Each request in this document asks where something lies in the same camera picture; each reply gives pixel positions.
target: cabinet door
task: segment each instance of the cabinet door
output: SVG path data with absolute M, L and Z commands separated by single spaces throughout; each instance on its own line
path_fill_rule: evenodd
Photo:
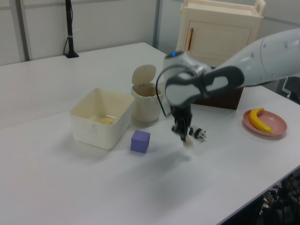
M 218 66 L 244 48 L 251 28 L 206 22 L 189 22 L 186 51 L 212 67 Z

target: white plastic bin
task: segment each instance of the white plastic bin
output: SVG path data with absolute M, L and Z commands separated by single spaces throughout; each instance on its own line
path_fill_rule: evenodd
M 94 89 L 70 110 L 73 137 L 83 143 L 111 149 L 131 122 L 133 101 L 134 97 L 128 94 Z

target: black stand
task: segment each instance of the black stand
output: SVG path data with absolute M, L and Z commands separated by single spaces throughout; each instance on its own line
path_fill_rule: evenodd
M 79 57 L 79 55 L 74 51 L 74 44 L 73 44 L 71 0 L 66 0 L 66 13 L 67 13 L 67 38 L 69 42 L 69 53 L 66 54 L 65 56 L 70 59 L 70 58 Z

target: dark wooden box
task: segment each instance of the dark wooden box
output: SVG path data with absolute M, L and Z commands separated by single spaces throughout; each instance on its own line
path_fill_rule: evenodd
M 243 88 L 238 88 L 213 97 L 198 99 L 193 104 L 236 110 L 242 92 Z

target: white table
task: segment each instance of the white table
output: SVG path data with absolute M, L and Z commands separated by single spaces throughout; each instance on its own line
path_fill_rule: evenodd
M 207 140 L 185 149 L 173 118 L 132 121 L 111 150 L 76 142 L 68 111 L 95 87 L 129 93 L 143 64 L 164 54 L 140 43 L 0 67 L 0 224 L 214 225 L 300 165 L 300 107 L 264 87 L 245 88 L 238 110 L 193 105 Z M 242 124 L 265 107 L 288 124 L 270 139 Z M 145 155 L 133 132 L 151 133 Z

